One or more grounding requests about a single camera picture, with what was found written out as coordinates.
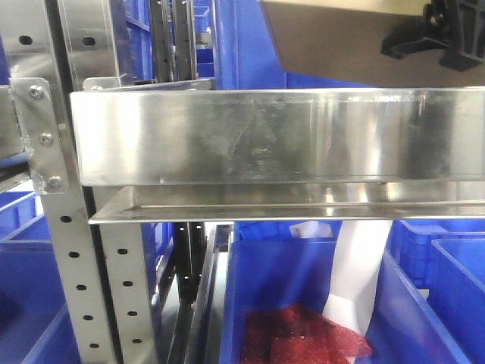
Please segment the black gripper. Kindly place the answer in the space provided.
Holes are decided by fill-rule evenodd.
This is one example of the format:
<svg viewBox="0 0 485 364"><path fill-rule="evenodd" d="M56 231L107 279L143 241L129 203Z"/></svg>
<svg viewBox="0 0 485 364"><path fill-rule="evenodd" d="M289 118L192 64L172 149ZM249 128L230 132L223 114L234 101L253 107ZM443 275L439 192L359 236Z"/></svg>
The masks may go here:
<svg viewBox="0 0 485 364"><path fill-rule="evenodd" d="M484 63L483 1L431 1L381 43L381 53L395 59L437 49L444 51L439 64L454 71Z"/></svg>

